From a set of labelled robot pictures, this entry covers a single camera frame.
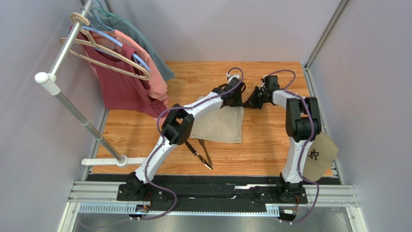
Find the beige cloth napkin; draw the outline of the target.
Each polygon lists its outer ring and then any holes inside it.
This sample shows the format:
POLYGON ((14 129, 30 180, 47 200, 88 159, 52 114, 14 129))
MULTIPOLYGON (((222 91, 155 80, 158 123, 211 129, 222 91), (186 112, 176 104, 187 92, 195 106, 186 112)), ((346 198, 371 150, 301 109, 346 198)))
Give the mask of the beige cloth napkin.
POLYGON ((242 143, 243 107, 225 106, 197 118, 190 137, 219 143, 242 143))

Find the silver fork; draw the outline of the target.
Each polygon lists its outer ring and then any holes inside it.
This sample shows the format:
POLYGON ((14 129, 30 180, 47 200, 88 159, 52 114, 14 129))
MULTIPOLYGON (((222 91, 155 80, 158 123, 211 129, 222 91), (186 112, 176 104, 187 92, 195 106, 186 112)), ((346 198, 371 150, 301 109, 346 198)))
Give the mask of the silver fork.
POLYGON ((202 140, 202 139, 198 139, 198 142, 199 142, 199 144, 202 146, 202 148, 203 148, 203 150, 204 150, 204 152, 205 152, 205 154, 206 154, 207 164, 208 164, 209 167, 212 169, 213 163, 212 163, 212 160, 211 160, 211 158, 210 158, 210 156, 209 156, 209 153, 208 153, 208 151, 207 151, 207 149, 206 149, 205 141, 202 140))

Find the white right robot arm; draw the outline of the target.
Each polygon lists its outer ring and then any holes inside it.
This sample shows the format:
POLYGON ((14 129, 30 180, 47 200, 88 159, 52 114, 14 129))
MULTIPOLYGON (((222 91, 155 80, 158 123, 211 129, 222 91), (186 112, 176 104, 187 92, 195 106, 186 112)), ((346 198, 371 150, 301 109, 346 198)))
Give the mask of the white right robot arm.
POLYGON ((276 183, 275 196, 289 202, 303 193, 303 170, 306 155, 321 131, 320 113, 315 97, 302 97, 280 88, 276 75, 265 76, 243 104, 245 108, 261 109, 265 103, 286 110, 285 129, 290 138, 286 165, 276 183))

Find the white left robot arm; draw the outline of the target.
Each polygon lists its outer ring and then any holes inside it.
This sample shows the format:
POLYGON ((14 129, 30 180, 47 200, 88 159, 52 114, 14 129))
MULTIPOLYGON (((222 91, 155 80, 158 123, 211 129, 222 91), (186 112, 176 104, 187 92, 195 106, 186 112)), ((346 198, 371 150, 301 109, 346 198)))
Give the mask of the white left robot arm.
POLYGON ((214 88, 200 100, 184 106, 175 104, 165 111, 167 117, 159 128, 160 137, 157 144, 140 167, 128 175, 126 183, 119 186, 118 201, 142 201, 149 196, 150 187, 154 186, 152 180, 156 172, 179 145, 186 144, 203 165, 212 169, 211 159, 203 158, 187 140, 196 119, 241 100, 243 76, 239 74, 227 76, 227 84, 214 88))

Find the silver table knife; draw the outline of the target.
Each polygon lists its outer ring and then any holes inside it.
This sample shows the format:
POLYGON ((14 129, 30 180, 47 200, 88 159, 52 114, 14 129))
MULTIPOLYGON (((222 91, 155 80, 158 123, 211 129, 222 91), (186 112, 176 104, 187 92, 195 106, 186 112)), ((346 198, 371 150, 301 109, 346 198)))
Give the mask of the silver table knife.
POLYGON ((211 168, 209 167, 209 165, 207 164, 207 159, 203 158, 203 157, 201 156, 201 154, 200 154, 188 141, 185 142, 185 145, 186 145, 187 148, 193 153, 193 155, 194 155, 195 157, 197 157, 197 158, 201 161, 201 163, 202 163, 203 165, 205 165, 208 169, 213 170, 213 168, 211 169, 211 168))

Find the beige baseball cap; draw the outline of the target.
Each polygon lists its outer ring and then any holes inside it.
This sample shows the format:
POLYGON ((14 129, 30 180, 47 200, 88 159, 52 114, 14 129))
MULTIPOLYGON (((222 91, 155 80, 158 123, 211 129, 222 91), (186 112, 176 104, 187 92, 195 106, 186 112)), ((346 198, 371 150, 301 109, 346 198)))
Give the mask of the beige baseball cap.
POLYGON ((310 181, 318 181, 336 159, 339 148, 323 131, 316 136, 307 154, 303 176, 310 181))

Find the teal green shirt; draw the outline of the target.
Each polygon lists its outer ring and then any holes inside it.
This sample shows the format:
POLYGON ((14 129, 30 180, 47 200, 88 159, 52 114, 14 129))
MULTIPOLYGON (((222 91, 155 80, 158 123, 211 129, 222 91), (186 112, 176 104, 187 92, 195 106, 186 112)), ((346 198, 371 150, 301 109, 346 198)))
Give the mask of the teal green shirt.
POLYGON ((99 20, 96 16, 92 17, 89 15, 87 16, 87 19, 97 30, 110 31, 110 29, 108 28, 110 27, 111 29, 119 30, 125 35, 129 36, 150 55, 157 69, 162 75, 162 78, 165 81, 175 78, 175 74, 173 73, 173 71, 162 60, 159 54, 155 51, 152 44, 148 41, 144 34, 140 30, 138 30, 132 23, 116 14, 110 18, 99 17, 102 24, 99 24, 99 20))

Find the beige wooden hanger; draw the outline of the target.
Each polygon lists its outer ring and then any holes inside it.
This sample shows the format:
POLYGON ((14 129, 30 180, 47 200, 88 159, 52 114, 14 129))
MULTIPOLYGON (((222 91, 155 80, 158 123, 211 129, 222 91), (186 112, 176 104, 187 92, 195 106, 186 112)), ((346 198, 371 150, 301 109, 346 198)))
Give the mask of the beige wooden hanger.
POLYGON ((74 34, 74 38, 73 38, 73 39, 69 39, 69 37, 60 38, 60 39, 59 39, 59 42, 60 42, 62 45, 65 45, 67 42, 71 41, 73 44, 80 44, 80 45, 84 45, 84 46, 91 47, 91 48, 93 48, 93 49, 95 49, 95 50, 97 50, 97 51, 100 51, 100 52, 102 52, 102 53, 104 53, 104 54, 110 55, 110 56, 112 56, 112 57, 114 57, 114 58, 117 58, 117 59, 125 62, 126 64, 131 65, 133 68, 138 69, 141 74, 135 74, 135 73, 133 73, 133 72, 129 72, 129 71, 126 71, 126 70, 123 70, 123 69, 120 69, 120 68, 117 68, 117 67, 114 67, 114 66, 110 66, 110 65, 108 65, 108 64, 105 64, 105 63, 103 63, 103 62, 97 61, 97 60, 95 60, 95 59, 91 59, 91 58, 89 58, 89 57, 87 57, 87 56, 85 56, 85 55, 81 55, 81 54, 79 54, 79 53, 77 53, 77 52, 75 52, 75 51, 72 50, 72 45, 69 45, 69 46, 68 46, 68 52, 69 52, 69 53, 71 53, 71 54, 73 54, 73 55, 75 55, 75 56, 77 56, 77 57, 79 57, 79 58, 82 58, 82 59, 84 59, 84 60, 86 60, 86 61, 88 61, 88 62, 91 62, 91 63, 93 63, 93 64, 97 64, 97 65, 99 65, 99 66, 101 66, 101 67, 107 68, 107 69, 109 69, 109 70, 116 71, 116 72, 121 73, 121 74, 124 74, 124 75, 128 75, 128 76, 131 76, 131 77, 134 77, 134 78, 138 78, 138 79, 142 79, 142 80, 149 80, 149 79, 151 78, 150 73, 149 73, 148 71, 144 70, 144 69, 143 69, 142 67, 140 67, 139 65, 137 65, 137 64, 133 61, 132 58, 127 58, 127 57, 121 55, 120 53, 114 51, 113 49, 110 49, 110 48, 107 47, 106 45, 99 44, 99 43, 96 42, 95 39, 93 38, 93 36, 92 36, 92 34, 91 34, 92 31, 88 32, 88 31, 86 31, 85 29, 82 29, 82 26, 90 27, 90 21, 89 21, 86 17, 82 16, 82 15, 79 14, 79 13, 71 13, 70 19, 71 19, 71 21, 72 21, 74 24, 75 24, 75 23, 78 23, 78 22, 81 23, 81 27, 80 27, 80 29, 79 29, 79 32, 82 33, 83 35, 85 35, 87 39, 86 39, 86 40, 78 39, 78 38, 77 38, 77 34, 78 34, 78 33, 76 32, 76 33, 74 34))

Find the blue plastic hanger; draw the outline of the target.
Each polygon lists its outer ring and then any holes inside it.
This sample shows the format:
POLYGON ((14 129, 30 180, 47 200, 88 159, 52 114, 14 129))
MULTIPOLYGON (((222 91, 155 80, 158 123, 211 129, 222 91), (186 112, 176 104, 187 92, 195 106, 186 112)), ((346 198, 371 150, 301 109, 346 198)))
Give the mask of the blue plastic hanger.
MULTIPOLYGON (((93 5, 94 3, 97 4, 97 6, 98 6, 97 9, 96 9, 96 11, 101 12, 101 13, 106 14, 106 15, 107 15, 107 14, 110 15, 109 12, 106 12, 106 11, 103 9, 102 4, 101 4, 98 0, 93 0, 91 5, 93 5)), ((99 26, 100 26, 100 25, 103 25, 103 26, 106 27, 107 29, 110 29, 110 30, 114 31, 114 29, 112 29, 111 27, 109 27, 108 25, 106 25, 106 24, 104 24, 104 23, 102 22, 102 20, 101 20, 101 19, 99 18, 99 16, 98 16, 98 14, 95 12, 95 10, 93 10, 93 7, 91 7, 91 11, 92 11, 92 13, 90 13, 90 12, 88 11, 88 14, 91 15, 92 17, 95 17, 95 18, 97 19, 97 21, 99 22, 99 26)), ((88 32, 90 32, 90 31, 95 32, 95 33, 99 34, 100 36, 103 36, 104 38, 110 40, 111 42, 113 42, 114 44, 116 44, 118 47, 122 47, 122 46, 123 46, 123 44, 122 44, 121 42, 119 42, 118 40, 116 40, 116 39, 113 38, 112 36, 108 35, 107 33, 97 30, 92 24, 91 24, 91 27, 82 26, 82 29, 85 29, 85 30, 88 31, 88 32)), ((145 62, 142 58, 140 58, 135 52, 132 54, 132 59, 133 59, 133 61, 134 61, 137 65, 139 65, 140 67, 142 67, 144 70, 150 72, 149 65, 146 64, 146 62, 145 62)))

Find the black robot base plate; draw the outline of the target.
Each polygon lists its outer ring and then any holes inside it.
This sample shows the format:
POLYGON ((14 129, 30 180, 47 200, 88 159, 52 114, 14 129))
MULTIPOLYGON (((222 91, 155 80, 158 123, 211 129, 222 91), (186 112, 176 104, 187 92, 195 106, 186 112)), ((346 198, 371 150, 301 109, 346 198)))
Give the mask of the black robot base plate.
MULTIPOLYGON (((165 187, 174 192, 178 199, 248 199, 258 203, 307 204, 305 192, 299 196, 286 197, 283 200, 276 196, 275 186, 236 186, 222 184, 170 184, 165 187)), ((166 202, 173 201, 172 193, 154 186, 144 186, 142 193, 133 193, 126 185, 121 184, 117 193, 118 201, 166 202)))

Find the aluminium frame rail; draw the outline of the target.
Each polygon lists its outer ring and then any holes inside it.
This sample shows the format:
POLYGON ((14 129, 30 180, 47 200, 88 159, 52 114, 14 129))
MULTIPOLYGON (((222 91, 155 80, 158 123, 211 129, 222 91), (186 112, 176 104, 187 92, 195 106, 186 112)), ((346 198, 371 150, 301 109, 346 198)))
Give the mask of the aluminium frame rail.
MULTIPOLYGON (((270 217, 283 223, 303 223, 322 208, 343 208, 347 215, 344 224, 354 232, 365 232, 367 226, 360 209, 354 188, 347 185, 305 185, 307 204, 258 203, 248 199, 178 199, 173 191, 160 188, 173 194, 173 201, 141 202, 118 201, 120 182, 76 181, 72 187, 58 230, 70 232, 80 213, 125 214, 129 217, 168 215, 176 216, 234 216, 270 217)), ((275 186, 269 185, 224 185, 236 186, 275 186)))

